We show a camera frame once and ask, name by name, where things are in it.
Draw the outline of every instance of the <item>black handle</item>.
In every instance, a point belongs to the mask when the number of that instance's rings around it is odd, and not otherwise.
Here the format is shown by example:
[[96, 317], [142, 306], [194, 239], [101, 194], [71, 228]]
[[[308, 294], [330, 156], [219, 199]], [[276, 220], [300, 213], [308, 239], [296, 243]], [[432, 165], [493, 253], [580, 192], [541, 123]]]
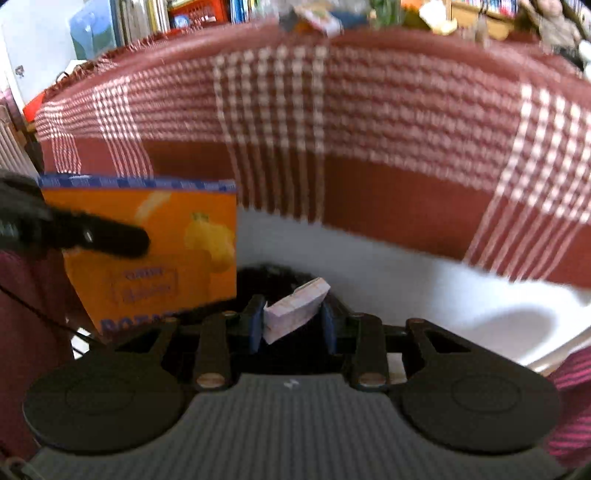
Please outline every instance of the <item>black handle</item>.
[[193, 368], [195, 387], [201, 391], [221, 390], [232, 381], [226, 321], [235, 313], [216, 313], [201, 324], [199, 347]]

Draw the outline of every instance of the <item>maroon cloth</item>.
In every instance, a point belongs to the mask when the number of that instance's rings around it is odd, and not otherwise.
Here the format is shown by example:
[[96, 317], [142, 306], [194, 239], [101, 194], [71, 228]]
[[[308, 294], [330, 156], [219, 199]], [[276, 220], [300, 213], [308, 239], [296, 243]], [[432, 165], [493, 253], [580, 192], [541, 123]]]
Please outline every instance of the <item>maroon cloth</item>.
[[560, 424], [548, 440], [548, 451], [575, 468], [591, 460], [591, 347], [570, 355], [550, 375], [562, 400]]
[[[51, 318], [65, 321], [72, 288], [59, 253], [26, 260], [0, 252], [0, 284]], [[9, 455], [28, 459], [37, 450], [22, 402], [36, 378], [73, 359], [69, 343], [67, 332], [48, 326], [0, 292], [0, 446]]]
[[233, 177], [248, 207], [591, 287], [591, 85], [537, 45], [234, 25], [111, 54], [48, 97], [48, 171]]

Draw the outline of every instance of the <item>red plaid cloth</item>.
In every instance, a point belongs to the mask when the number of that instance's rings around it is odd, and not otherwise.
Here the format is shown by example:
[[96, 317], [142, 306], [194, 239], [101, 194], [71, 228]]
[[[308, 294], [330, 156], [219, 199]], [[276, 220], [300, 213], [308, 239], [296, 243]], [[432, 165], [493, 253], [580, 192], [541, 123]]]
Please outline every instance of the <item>red plaid cloth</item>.
[[591, 287], [590, 93], [536, 46], [244, 25], [111, 56], [37, 129], [48, 171], [233, 177], [246, 207]]

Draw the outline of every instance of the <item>metal bolt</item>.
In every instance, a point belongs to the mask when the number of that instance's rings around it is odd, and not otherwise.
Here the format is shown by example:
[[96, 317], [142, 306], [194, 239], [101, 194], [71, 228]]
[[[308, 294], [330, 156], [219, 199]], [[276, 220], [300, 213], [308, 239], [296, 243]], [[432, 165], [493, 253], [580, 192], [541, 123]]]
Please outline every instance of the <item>metal bolt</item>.
[[207, 374], [201, 374], [197, 377], [197, 385], [201, 388], [220, 388], [226, 383], [226, 379], [223, 375], [210, 372]]
[[377, 372], [365, 372], [359, 376], [359, 385], [365, 388], [378, 388], [386, 384], [386, 377]]

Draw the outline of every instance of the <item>black cable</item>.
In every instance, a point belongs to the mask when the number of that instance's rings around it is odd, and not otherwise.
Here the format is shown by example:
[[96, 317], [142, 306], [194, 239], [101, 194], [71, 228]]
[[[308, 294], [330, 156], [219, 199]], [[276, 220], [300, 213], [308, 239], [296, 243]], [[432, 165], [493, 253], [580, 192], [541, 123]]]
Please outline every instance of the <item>black cable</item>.
[[47, 315], [45, 315], [41, 310], [36, 309], [35, 307], [33, 307], [32, 305], [29, 305], [26, 301], [24, 301], [21, 297], [15, 295], [14, 293], [12, 293], [10, 290], [7, 290], [5, 287], [3, 287], [0, 284], [0, 291], [3, 292], [7, 297], [11, 298], [12, 300], [14, 300], [15, 302], [19, 303], [20, 305], [22, 305], [23, 307], [25, 307], [26, 309], [30, 310], [31, 312], [33, 312], [35, 315], [37, 315], [41, 320], [56, 326], [58, 328], [61, 328], [62, 330], [66, 330], [70, 333], [72, 333], [73, 335], [76, 335], [79, 339], [85, 341], [86, 343], [92, 343], [93, 345], [96, 346], [102, 346], [102, 343], [100, 343], [98, 340], [95, 340], [94, 338], [88, 337], [86, 335], [82, 335], [81, 333], [78, 333], [76, 330], [74, 330], [73, 328], [68, 327], [67, 325], [62, 325], [59, 322], [56, 322], [55, 320], [53, 320], [52, 318], [48, 317]]

